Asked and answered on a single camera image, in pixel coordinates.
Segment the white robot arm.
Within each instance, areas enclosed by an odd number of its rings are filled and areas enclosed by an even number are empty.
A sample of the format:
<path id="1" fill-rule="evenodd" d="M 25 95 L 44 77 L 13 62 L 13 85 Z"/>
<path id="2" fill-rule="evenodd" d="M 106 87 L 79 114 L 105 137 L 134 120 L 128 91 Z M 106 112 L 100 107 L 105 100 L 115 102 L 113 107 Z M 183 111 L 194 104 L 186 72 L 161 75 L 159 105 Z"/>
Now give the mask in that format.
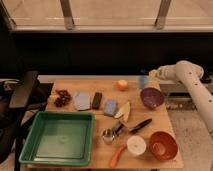
<path id="1" fill-rule="evenodd" d="M 149 72 L 151 78 L 180 81 L 190 94 L 208 131 L 213 133 L 213 95 L 200 81 L 203 74 L 201 66 L 185 60 Z"/>

